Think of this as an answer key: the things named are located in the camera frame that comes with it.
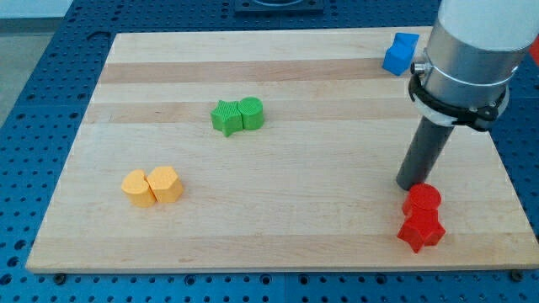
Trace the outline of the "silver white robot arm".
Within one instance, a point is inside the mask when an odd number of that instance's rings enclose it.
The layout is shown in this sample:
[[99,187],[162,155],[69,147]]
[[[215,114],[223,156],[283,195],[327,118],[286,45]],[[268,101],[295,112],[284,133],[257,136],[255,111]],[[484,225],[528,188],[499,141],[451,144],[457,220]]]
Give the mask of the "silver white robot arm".
[[538,35],[538,0],[443,0],[408,91],[430,122],[484,131]]

